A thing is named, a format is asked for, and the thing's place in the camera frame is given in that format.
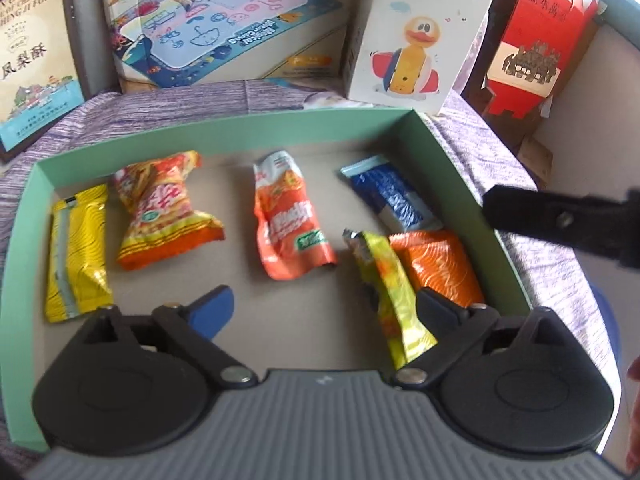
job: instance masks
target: product box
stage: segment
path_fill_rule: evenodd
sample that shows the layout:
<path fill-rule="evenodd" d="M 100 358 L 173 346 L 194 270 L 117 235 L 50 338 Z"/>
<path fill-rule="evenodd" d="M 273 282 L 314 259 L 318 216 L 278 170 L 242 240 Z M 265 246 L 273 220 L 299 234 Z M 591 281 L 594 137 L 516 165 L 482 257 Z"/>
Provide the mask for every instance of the product box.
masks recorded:
<path fill-rule="evenodd" d="M 266 76 L 336 76 L 350 0 L 104 4 L 127 91 Z"/>
<path fill-rule="evenodd" d="M 437 113 L 492 0 L 361 0 L 348 98 Z"/>

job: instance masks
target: framed picture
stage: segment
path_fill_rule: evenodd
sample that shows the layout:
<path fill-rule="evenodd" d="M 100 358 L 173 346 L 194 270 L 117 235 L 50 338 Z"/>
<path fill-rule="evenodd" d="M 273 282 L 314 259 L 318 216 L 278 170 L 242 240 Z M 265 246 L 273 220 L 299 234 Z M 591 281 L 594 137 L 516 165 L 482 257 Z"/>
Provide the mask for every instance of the framed picture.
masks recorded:
<path fill-rule="evenodd" d="M 84 103 L 72 0 L 0 0 L 0 160 Z"/>

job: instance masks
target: blue snack package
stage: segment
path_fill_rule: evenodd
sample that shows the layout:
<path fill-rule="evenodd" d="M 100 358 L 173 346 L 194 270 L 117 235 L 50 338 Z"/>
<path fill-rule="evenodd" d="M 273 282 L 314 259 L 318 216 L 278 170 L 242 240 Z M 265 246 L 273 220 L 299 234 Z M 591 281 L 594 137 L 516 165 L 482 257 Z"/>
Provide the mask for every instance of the blue snack package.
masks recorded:
<path fill-rule="evenodd" d="M 392 234 L 442 229 L 442 222 L 384 156 L 366 158 L 340 172 Z"/>

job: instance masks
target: blue gripper pad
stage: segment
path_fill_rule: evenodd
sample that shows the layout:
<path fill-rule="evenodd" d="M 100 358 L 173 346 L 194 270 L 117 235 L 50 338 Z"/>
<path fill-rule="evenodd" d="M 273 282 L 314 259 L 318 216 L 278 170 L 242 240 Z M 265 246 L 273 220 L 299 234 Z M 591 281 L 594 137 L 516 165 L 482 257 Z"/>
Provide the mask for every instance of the blue gripper pad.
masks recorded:
<path fill-rule="evenodd" d="M 234 293 L 228 286 L 219 286 L 204 302 L 190 312 L 187 322 L 206 339 L 213 339 L 234 314 Z"/>

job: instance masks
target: blue mat picture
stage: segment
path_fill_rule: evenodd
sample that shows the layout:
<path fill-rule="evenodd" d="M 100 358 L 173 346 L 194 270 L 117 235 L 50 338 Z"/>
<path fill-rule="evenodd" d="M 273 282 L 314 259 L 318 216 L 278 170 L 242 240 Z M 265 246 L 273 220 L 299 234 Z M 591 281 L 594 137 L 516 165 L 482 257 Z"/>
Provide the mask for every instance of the blue mat picture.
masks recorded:
<path fill-rule="evenodd" d="M 160 88 L 188 86 L 337 0 L 142 0 L 113 20 L 115 55 Z"/>

